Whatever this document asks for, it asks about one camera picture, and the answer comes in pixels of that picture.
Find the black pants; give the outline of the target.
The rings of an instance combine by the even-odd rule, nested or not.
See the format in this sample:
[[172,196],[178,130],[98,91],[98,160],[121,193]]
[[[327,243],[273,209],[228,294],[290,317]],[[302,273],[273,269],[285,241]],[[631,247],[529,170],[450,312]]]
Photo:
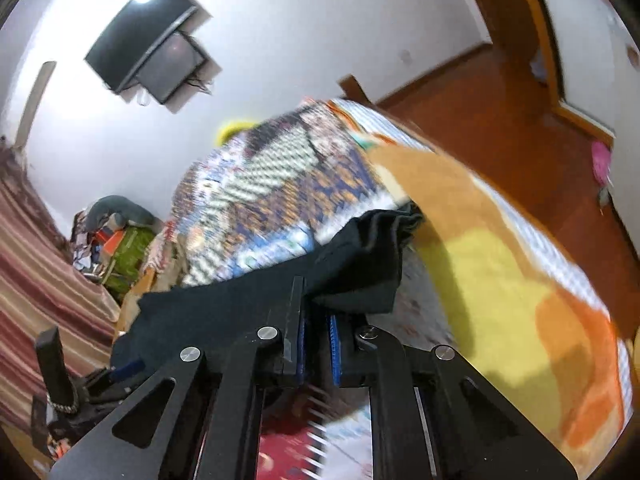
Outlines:
[[371,210],[346,223],[328,244],[229,281],[169,292],[148,292],[130,330],[114,343],[110,364],[141,362],[152,375],[181,350],[223,361],[244,335],[262,326],[284,332],[299,309],[312,314],[392,312],[401,281],[402,252],[423,222],[413,203]]

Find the orange wooden board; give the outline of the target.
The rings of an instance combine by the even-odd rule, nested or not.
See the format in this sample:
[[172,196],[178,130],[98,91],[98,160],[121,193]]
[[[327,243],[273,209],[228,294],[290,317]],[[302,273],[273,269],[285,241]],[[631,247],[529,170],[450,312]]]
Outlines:
[[155,281],[155,270],[152,268],[146,269],[141,278],[139,278],[126,293],[120,306],[120,312],[118,320],[115,324],[115,333],[113,341],[116,341],[123,334],[126,334],[130,329],[131,324],[139,315],[140,308],[138,306],[139,300],[152,289]]

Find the striped maroon curtain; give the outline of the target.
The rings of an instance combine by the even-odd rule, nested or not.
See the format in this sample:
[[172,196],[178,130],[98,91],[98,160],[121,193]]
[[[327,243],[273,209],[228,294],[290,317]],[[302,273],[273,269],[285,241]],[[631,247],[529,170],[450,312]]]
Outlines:
[[44,393],[36,337],[60,329],[67,368],[108,363],[119,305],[70,263],[70,248],[12,148],[1,149],[1,420],[26,432]]

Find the orange yellow blanket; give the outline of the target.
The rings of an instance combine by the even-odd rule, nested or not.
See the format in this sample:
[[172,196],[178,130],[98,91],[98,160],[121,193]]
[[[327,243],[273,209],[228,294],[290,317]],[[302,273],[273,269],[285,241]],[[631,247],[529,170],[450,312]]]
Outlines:
[[623,432],[632,387],[585,275],[454,159],[395,145],[368,157],[424,213],[416,249],[460,352],[586,474]]

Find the green fabric bag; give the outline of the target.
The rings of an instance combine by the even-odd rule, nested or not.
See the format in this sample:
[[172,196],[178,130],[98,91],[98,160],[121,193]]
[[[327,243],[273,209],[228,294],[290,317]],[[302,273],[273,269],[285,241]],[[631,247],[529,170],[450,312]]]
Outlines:
[[138,280],[146,248],[154,237],[150,229],[128,226],[117,231],[103,246],[105,268],[101,284],[116,301],[122,302]]

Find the patchwork patterned bedspread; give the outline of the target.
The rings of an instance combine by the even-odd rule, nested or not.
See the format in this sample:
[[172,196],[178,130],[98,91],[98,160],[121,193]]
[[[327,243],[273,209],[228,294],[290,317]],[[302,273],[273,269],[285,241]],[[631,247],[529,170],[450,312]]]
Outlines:
[[[306,101],[237,134],[194,162],[178,184],[168,220],[146,258],[145,270],[156,272],[151,290],[206,285],[272,266],[326,244],[360,214],[413,202],[393,193],[369,160],[370,151],[386,145],[454,159],[398,122],[342,99]],[[393,311],[375,316],[373,323],[414,348],[438,342],[458,348],[416,236]]]

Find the grey pillow on pile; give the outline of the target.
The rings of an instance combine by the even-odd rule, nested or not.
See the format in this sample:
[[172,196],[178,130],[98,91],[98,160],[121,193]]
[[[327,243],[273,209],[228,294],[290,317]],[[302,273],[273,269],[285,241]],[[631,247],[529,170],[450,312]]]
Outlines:
[[109,195],[94,202],[88,209],[85,228],[88,232],[96,232],[111,216],[115,217],[116,226],[152,226],[155,217],[142,206],[128,200],[125,196]]

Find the yellow round object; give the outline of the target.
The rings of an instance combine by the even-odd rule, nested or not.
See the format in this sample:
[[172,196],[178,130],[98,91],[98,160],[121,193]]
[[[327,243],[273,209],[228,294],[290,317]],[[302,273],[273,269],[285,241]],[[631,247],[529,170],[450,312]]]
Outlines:
[[237,134],[245,130],[250,130],[255,126],[257,126],[257,122],[252,122],[251,120],[230,120],[230,122],[226,122],[217,130],[215,145],[224,145]]

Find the pink slipper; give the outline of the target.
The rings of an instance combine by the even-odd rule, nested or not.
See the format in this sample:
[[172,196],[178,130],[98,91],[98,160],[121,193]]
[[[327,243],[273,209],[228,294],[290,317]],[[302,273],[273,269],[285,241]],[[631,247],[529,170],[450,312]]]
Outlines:
[[591,161],[593,177],[598,182],[598,185],[607,185],[611,170],[612,153],[603,142],[593,141],[591,143]]

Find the brown wooden door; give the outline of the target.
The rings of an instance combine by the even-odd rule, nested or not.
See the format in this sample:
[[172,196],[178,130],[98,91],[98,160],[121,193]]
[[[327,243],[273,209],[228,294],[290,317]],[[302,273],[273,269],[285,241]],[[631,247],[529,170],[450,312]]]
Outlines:
[[564,100],[559,49],[544,0],[475,1],[496,46],[521,61],[541,54],[552,113],[610,148],[614,143],[611,130],[597,125]]

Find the wooden bed post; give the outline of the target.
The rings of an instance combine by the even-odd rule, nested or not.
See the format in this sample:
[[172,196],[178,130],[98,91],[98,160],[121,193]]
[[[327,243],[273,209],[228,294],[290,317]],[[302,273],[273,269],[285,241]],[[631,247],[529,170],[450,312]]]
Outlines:
[[337,84],[343,91],[346,99],[365,106],[373,105],[354,75],[347,75],[343,77],[337,81]]

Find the wall mounted black television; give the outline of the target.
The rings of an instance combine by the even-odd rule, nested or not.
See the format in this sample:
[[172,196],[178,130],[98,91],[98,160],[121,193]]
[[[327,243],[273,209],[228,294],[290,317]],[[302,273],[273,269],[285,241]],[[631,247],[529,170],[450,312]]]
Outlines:
[[196,12],[194,0],[129,0],[85,61],[111,92],[121,94],[138,84],[164,104],[207,61],[182,30]]

